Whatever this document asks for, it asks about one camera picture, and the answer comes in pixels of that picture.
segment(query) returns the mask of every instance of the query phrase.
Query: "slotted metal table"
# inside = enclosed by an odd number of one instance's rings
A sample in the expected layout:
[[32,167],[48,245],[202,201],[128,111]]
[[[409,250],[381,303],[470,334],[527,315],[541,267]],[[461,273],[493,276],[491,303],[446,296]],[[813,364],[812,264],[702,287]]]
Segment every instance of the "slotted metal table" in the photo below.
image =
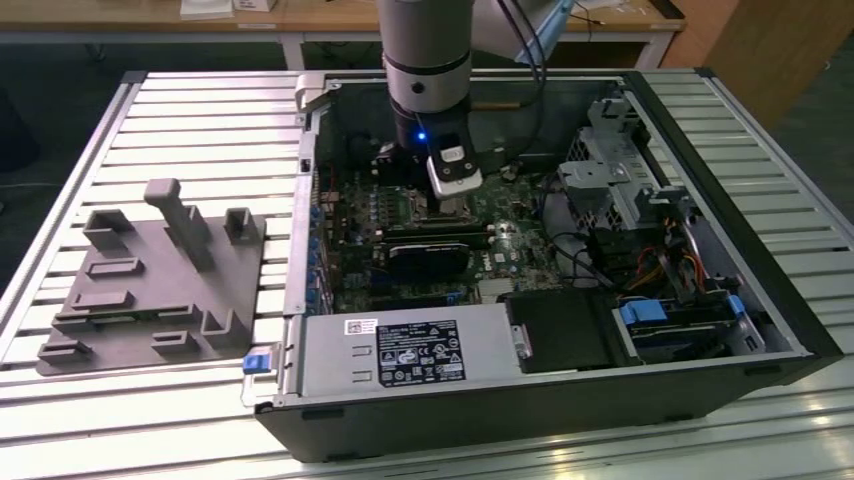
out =
[[[290,212],[302,126],[295,72],[130,75],[0,300],[0,477],[655,478],[854,476],[854,235],[852,225],[720,81],[693,70],[647,81],[781,267],[849,356],[706,418],[302,464],[251,416],[275,382],[240,361],[44,378],[35,371],[87,239],[92,209],[155,218],[150,178],[176,177],[207,216],[267,217],[255,343],[282,338]],[[671,181],[663,152],[653,153]]]

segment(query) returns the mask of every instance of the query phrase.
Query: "power supply label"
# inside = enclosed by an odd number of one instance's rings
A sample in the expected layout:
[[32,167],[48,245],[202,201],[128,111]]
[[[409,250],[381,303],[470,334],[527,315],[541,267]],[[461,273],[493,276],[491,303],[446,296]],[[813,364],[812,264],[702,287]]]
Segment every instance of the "power supply label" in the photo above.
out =
[[383,387],[466,380],[457,320],[378,325],[377,361]]

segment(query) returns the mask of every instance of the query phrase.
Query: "gray plastic part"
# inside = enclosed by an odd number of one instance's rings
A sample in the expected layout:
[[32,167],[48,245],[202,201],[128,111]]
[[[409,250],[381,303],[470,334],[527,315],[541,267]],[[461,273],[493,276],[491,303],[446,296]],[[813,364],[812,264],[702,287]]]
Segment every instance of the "gray plastic part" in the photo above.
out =
[[63,340],[42,345],[39,358],[51,365],[82,362],[88,359],[92,349],[79,340]]
[[211,234],[196,207],[184,207],[179,194],[182,184],[174,178],[148,181],[146,203],[160,210],[168,225],[168,235],[175,245],[184,250],[187,258],[203,272],[214,268],[214,258],[207,248]]
[[92,240],[36,370],[58,375],[242,357],[250,349],[266,221],[246,208],[204,219],[152,180],[166,221],[92,212]]

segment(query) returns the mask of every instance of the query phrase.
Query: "black cable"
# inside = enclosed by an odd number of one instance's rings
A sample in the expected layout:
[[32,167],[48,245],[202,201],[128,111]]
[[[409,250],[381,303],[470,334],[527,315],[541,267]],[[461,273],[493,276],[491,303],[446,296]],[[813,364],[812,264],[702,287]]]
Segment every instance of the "black cable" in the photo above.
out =
[[323,52],[323,56],[326,59],[335,60],[343,63],[347,68],[354,69],[358,67],[358,64],[366,59],[369,53],[377,46],[377,43],[369,43],[369,46],[365,48],[355,60],[349,59],[347,57],[333,51],[333,48],[346,47],[347,45],[350,45],[350,42],[321,42],[317,45]]
[[[517,12],[522,17],[522,23],[525,23],[525,27],[527,28],[529,33],[531,34],[531,38],[534,39],[534,46],[537,47],[537,53],[539,54],[539,71],[541,71],[541,83],[539,83],[539,88],[537,92],[537,99],[534,100],[537,102],[537,111],[534,112],[534,115],[535,115],[534,125],[531,126],[531,133],[529,135],[527,141],[525,142],[522,148],[519,148],[518,152],[510,157],[511,159],[515,159],[519,157],[519,155],[522,155],[525,152],[527,152],[531,149],[531,147],[534,146],[534,143],[537,142],[539,131],[543,128],[543,117],[546,115],[546,111],[545,111],[546,102],[543,100],[543,95],[546,91],[546,82],[549,79],[549,68],[546,67],[546,50],[543,49],[543,44],[539,41],[539,35],[537,35],[537,30],[534,29],[534,25],[531,25],[531,20],[529,19],[529,16],[525,14],[525,10],[522,10],[522,6],[519,5],[519,0],[510,0],[510,3],[513,3],[514,8],[517,9]],[[531,55],[531,49],[527,43],[523,44],[523,48],[526,49],[526,52],[527,52],[526,56],[530,59],[533,59],[534,56]]]
[[594,25],[605,25],[605,22],[602,20],[591,20],[590,18],[579,17],[578,15],[571,15],[571,14],[570,14],[570,17],[577,18],[579,20],[585,20],[587,23],[593,23]]
[[589,264],[587,262],[582,262],[578,259],[578,253],[575,255],[573,255],[570,252],[567,252],[561,246],[558,246],[557,243],[551,243],[551,245],[555,247],[555,251],[563,255],[566,258],[570,259],[570,261],[574,264],[578,264],[585,270],[587,270],[590,272],[590,274],[595,277],[597,280],[599,280],[599,283],[602,284],[602,286],[605,288],[607,288],[611,291],[615,291],[618,293],[629,293],[629,290],[623,289],[622,287],[619,287],[617,285],[617,282],[614,282],[614,280],[611,280],[602,272],[599,272],[599,270],[597,270],[597,268]]
[[533,35],[533,39],[534,39],[534,43],[537,46],[537,50],[541,56],[541,65],[539,65],[539,73],[537,71],[537,62],[534,61],[534,55],[531,53],[531,48],[529,47],[527,42],[525,41],[525,36],[522,35],[522,30],[519,30],[519,25],[517,24],[517,21],[513,17],[513,14],[510,13],[510,9],[507,8],[507,3],[505,2],[505,0],[498,0],[498,6],[502,9],[502,13],[505,14],[505,18],[507,19],[507,24],[510,25],[510,28],[513,29],[513,33],[514,36],[517,37],[517,40],[519,41],[519,45],[522,47],[522,50],[525,52],[525,57],[526,60],[529,61],[529,65],[531,67],[531,75],[534,75],[535,80],[538,81],[537,84],[537,91],[534,92],[534,96],[531,97],[531,99],[526,102],[522,102],[521,106],[522,107],[527,107],[530,105],[537,105],[537,111],[535,111],[535,118],[534,118],[534,124],[531,127],[531,133],[529,134],[529,138],[522,146],[522,148],[519,148],[515,152],[513,152],[511,154],[507,155],[509,157],[509,163],[515,161],[517,158],[519,157],[519,155],[522,155],[534,145],[534,143],[537,142],[537,137],[539,135],[539,130],[543,126],[543,115],[545,115],[545,102],[543,102],[543,93],[546,90],[546,81],[547,81],[547,68],[546,68],[546,52],[543,50],[543,45],[539,41],[539,36],[537,35],[537,31],[534,30],[534,26],[531,25],[531,21],[529,20],[527,15],[525,14],[525,10],[522,10],[522,7],[519,6],[519,2],[518,0],[510,0],[514,8],[517,9],[519,16],[523,19],[523,23],[526,25],[526,28],[529,29],[529,31],[531,32]]
[[541,75],[541,72],[537,69],[537,62],[534,61],[534,54],[531,53],[531,49],[529,47],[527,42],[525,41],[525,35],[522,35],[522,30],[519,29],[519,25],[517,24],[515,19],[513,18],[513,14],[510,13],[510,8],[507,8],[507,3],[505,0],[498,0],[498,7],[502,9],[502,13],[505,15],[505,19],[507,20],[507,24],[513,30],[513,34],[517,37],[517,41],[522,46],[522,51],[525,52],[525,58],[529,61],[529,67],[531,68],[531,77],[537,82],[537,91],[529,100],[521,103],[523,107],[527,107],[537,103],[543,95],[543,89],[546,88],[546,77]]
[[585,16],[587,18],[583,18],[582,20],[587,21],[587,43],[590,43],[590,42],[593,42],[593,24],[594,24],[594,21],[590,20],[590,10],[587,10],[587,7],[585,5],[582,5],[581,2],[575,2],[575,5],[578,5],[582,8],[582,10],[585,10]]

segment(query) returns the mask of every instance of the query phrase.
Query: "blue latch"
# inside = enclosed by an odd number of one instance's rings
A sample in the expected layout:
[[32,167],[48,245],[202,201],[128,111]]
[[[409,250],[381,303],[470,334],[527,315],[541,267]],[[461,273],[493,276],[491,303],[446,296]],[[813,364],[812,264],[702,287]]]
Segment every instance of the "blue latch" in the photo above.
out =
[[726,297],[726,301],[730,304],[730,308],[733,309],[733,313],[736,314],[736,318],[740,318],[742,315],[748,313],[745,309],[745,303],[738,295],[730,295]]
[[246,375],[270,373],[271,358],[273,355],[270,353],[250,354],[243,357],[243,373]]
[[623,323],[631,325],[635,322],[663,322],[667,320],[667,313],[662,302],[658,300],[633,300],[626,302],[619,308],[619,315]]

